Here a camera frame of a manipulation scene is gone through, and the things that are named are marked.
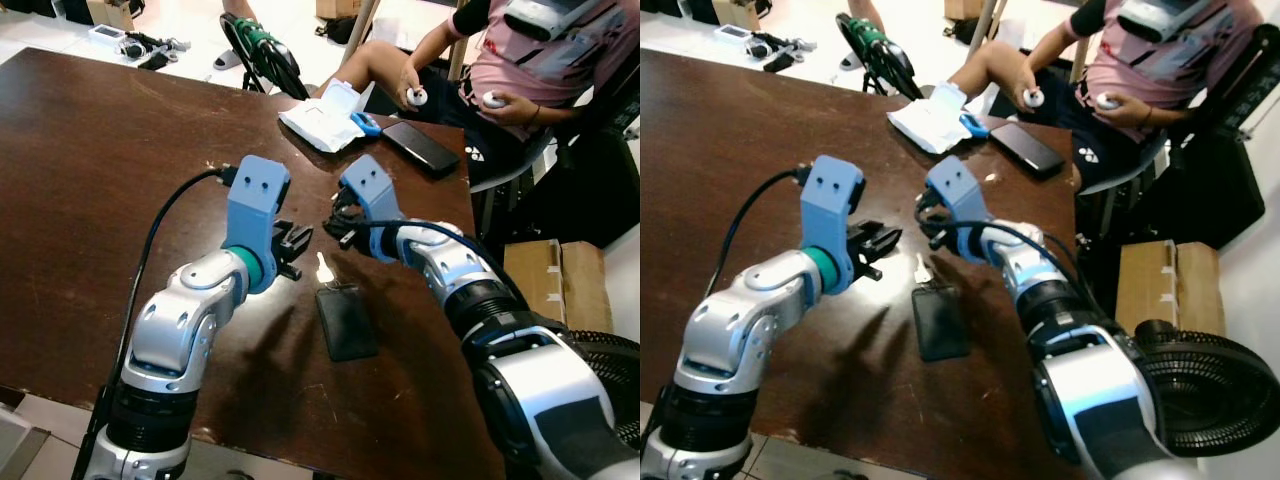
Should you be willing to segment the person's right hand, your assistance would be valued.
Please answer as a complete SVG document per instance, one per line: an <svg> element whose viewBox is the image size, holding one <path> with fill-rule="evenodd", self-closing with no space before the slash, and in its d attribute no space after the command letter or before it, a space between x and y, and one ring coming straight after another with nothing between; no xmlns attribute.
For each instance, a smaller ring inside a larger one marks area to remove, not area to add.
<svg viewBox="0 0 1280 480"><path fill-rule="evenodd" d="M1037 84L1034 72L1028 64L1019 67L1014 76L1012 100L1023 111L1034 110L1044 104L1044 93Z"/></svg>
<svg viewBox="0 0 1280 480"><path fill-rule="evenodd" d="M401 69L399 86L396 88L396 92L404 101L404 108L412 111L424 106L429 100L429 93L421 83L419 69L411 60L406 61Z"/></svg>

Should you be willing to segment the person's left hand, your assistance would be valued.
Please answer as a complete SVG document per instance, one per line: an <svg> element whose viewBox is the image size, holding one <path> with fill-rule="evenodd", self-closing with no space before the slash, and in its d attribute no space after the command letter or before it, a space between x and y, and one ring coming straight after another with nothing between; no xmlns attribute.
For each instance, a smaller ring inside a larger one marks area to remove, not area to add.
<svg viewBox="0 0 1280 480"><path fill-rule="evenodd" d="M1102 92L1094 96L1097 114L1115 127L1140 127L1151 114L1143 101L1121 92Z"/></svg>
<svg viewBox="0 0 1280 480"><path fill-rule="evenodd" d="M541 106L531 100L500 90L485 92L480 102L481 111L498 125L535 125Z"/></svg>

